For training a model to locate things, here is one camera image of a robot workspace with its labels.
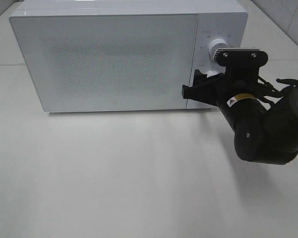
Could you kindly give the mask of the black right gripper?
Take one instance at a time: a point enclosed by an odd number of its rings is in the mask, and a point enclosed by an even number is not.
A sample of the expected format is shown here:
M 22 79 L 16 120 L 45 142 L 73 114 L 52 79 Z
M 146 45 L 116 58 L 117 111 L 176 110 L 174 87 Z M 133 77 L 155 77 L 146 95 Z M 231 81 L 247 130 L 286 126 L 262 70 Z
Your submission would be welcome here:
M 208 77 L 194 70 L 193 85 L 182 85 L 183 99 L 218 106 L 223 114 L 263 114 L 258 101 L 259 67 L 227 68 L 225 74 Z

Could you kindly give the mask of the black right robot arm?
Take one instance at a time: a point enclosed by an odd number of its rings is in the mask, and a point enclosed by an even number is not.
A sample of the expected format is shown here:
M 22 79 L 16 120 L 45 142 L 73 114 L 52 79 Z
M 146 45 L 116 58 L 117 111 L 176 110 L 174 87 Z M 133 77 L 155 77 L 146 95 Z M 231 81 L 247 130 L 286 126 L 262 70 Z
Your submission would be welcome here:
M 298 154 L 298 80 L 279 79 L 277 90 L 257 69 L 230 69 L 211 77 L 199 70 L 184 99 L 219 108 L 244 161 L 284 165 Z

